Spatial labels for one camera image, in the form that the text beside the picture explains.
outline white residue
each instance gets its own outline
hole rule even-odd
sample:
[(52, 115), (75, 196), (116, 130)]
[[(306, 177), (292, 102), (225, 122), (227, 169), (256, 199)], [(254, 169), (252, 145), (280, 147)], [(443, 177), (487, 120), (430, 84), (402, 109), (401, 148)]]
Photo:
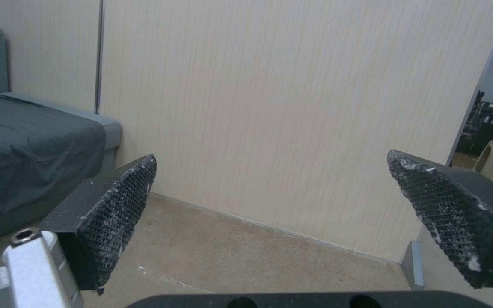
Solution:
[(433, 232), (435, 232), (434, 239), (437, 242), (437, 244), (440, 244), (441, 240), (440, 240), (439, 232), (437, 231), (437, 226), (435, 226), (434, 222), (431, 222), (431, 224), (433, 225)]
[(487, 211), (493, 213), (493, 210), (487, 208), (488, 205), (486, 203), (482, 202), (482, 200), (479, 197), (477, 197), (476, 195), (473, 195), (473, 193), (469, 193), (469, 194), (477, 200), (477, 207), (479, 209), (481, 209), (481, 210), (487, 210)]
[(145, 275), (147, 274), (149, 271), (146, 271), (146, 268), (145, 267), (138, 267), (138, 271), (139, 272), (142, 272), (142, 275)]
[(481, 265), (479, 264), (479, 257), (477, 255), (471, 256), (471, 259), (469, 259), (469, 263), (467, 263), (467, 267), (469, 267), (469, 269), (472, 271), (480, 272)]
[(206, 292), (206, 293), (212, 293), (211, 291), (208, 291), (208, 290), (205, 290), (205, 289), (201, 289), (201, 288), (197, 288), (197, 287), (194, 287), (192, 285), (185, 284), (185, 283), (183, 283), (181, 281), (178, 281), (176, 279), (165, 277), (163, 275), (161, 275), (159, 278), (162, 281), (166, 282), (166, 283), (178, 284), (178, 285), (183, 286), (184, 288), (191, 288), (191, 289), (199, 290), (199, 291)]
[(403, 166), (404, 169), (406, 170), (415, 170), (416, 166), (418, 166), (417, 163), (409, 160), (405, 160), (404, 158), (399, 159), (399, 163), (401, 163), (401, 166)]

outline beige carpet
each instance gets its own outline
hole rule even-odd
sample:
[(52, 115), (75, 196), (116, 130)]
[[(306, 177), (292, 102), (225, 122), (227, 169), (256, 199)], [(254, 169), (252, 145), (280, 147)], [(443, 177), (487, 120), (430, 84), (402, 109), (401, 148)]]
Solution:
[(82, 293), (86, 308), (122, 308), (159, 294), (408, 289), (395, 263), (152, 194), (104, 295)]

